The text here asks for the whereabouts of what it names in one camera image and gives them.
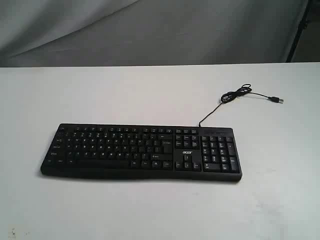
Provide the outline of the black Acer keyboard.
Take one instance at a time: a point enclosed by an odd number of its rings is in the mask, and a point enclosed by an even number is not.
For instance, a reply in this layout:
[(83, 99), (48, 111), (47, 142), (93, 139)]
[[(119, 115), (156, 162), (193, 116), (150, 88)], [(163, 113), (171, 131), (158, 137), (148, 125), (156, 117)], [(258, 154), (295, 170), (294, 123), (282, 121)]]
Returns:
[(59, 125), (43, 159), (45, 176), (238, 182), (243, 173), (227, 127)]

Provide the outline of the grey backdrop cloth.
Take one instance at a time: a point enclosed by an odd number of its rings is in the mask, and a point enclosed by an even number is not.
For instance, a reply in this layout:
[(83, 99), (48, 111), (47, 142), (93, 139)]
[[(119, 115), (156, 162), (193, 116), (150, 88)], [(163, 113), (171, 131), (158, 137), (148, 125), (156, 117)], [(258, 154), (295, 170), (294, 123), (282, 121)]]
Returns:
[(309, 0), (3, 0), (2, 67), (283, 63)]

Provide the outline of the black tripod stand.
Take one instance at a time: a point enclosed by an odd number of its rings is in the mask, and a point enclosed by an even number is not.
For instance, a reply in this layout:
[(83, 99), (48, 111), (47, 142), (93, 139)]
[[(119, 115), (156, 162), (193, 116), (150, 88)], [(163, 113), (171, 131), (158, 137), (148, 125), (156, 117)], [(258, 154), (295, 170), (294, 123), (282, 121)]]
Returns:
[(288, 63), (320, 61), (320, 1), (308, 0), (288, 54)]

